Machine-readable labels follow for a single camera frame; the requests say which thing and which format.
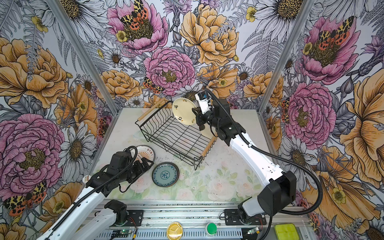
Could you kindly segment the black wire dish rack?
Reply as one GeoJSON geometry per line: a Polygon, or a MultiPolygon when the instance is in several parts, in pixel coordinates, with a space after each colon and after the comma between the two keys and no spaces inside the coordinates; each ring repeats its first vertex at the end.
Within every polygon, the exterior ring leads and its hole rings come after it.
{"type": "Polygon", "coordinates": [[[205,137],[194,126],[178,122],[169,108],[172,100],[160,99],[135,122],[147,142],[154,143],[177,159],[197,169],[217,138],[205,137]]]}

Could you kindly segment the dark grey small plate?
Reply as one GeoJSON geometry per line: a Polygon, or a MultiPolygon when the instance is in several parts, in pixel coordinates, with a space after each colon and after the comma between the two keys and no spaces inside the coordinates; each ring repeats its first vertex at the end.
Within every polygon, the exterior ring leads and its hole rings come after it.
{"type": "Polygon", "coordinates": [[[180,176],[177,165],[171,162],[164,162],[157,165],[152,172],[152,181],[158,187],[168,188],[174,185],[180,176]]]}

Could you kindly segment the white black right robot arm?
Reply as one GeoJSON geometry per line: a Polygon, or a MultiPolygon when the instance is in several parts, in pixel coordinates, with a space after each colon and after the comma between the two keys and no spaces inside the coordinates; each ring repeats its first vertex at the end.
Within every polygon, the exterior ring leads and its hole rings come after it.
{"type": "Polygon", "coordinates": [[[240,218],[246,221],[258,214],[274,216],[296,199],[297,178],[291,172],[284,172],[259,149],[255,150],[243,126],[233,120],[227,106],[222,107],[220,104],[203,100],[192,111],[199,126],[208,124],[214,127],[218,137],[245,160],[263,187],[257,197],[251,197],[238,205],[240,218]]]}

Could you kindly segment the white plate orange pattern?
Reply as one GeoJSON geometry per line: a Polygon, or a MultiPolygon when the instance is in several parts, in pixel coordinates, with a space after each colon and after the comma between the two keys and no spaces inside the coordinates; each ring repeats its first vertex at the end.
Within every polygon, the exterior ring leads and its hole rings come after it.
{"type": "Polygon", "coordinates": [[[154,150],[146,145],[140,145],[136,146],[137,148],[137,157],[135,158],[135,161],[142,161],[142,158],[146,158],[149,161],[154,162],[155,161],[155,152],[154,150]]]}

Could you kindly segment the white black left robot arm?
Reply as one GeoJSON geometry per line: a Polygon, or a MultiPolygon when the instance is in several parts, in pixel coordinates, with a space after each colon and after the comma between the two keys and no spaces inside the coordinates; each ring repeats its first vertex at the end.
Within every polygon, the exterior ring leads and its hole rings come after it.
{"type": "Polygon", "coordinates": [[[41,240],[94,240],[112,225],[124,225],[128,220],[127,205],[109,201],[88,223],[84,221],[123,182],[135,183],[155,163],[153,152],[144,154],[136,147],[115,153],[111,162],[87,181],[75,202],[39,238],[41,240]]]}

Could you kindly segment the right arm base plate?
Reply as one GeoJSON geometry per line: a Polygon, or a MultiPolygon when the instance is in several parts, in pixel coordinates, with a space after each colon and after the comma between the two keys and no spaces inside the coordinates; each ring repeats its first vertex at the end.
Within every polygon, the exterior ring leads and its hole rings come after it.
{"type": "Polygon", "coordinates": [[[238,210],[235,209],[224,210],[224,221],[226,226],[264,226],[267,224],[265,216],[261,214],[255,215],[248,220],[242,221],[238,210]]]}

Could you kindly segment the beige small plate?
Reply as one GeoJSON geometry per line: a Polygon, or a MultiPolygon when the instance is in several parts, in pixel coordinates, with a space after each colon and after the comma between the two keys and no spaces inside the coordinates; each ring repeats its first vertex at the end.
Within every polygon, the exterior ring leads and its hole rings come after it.
{"type": "Polygon", "coordinates": [[[196,123],[196,115],[192,111],[193,108],[196,108],[195,104],[186,98],[178,98],[172,104],[172,111],[176,120],[187,126],[196,123]]]}

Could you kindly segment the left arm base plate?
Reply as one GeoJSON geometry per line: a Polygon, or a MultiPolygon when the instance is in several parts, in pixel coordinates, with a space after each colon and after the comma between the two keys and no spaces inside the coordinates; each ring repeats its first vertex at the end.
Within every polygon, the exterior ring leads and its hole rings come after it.
{"type": "Polygon", "coordinates": [[[144,218],[143,210],[126,210],[123,214],[122,227],[140,227],[144,218]]]}

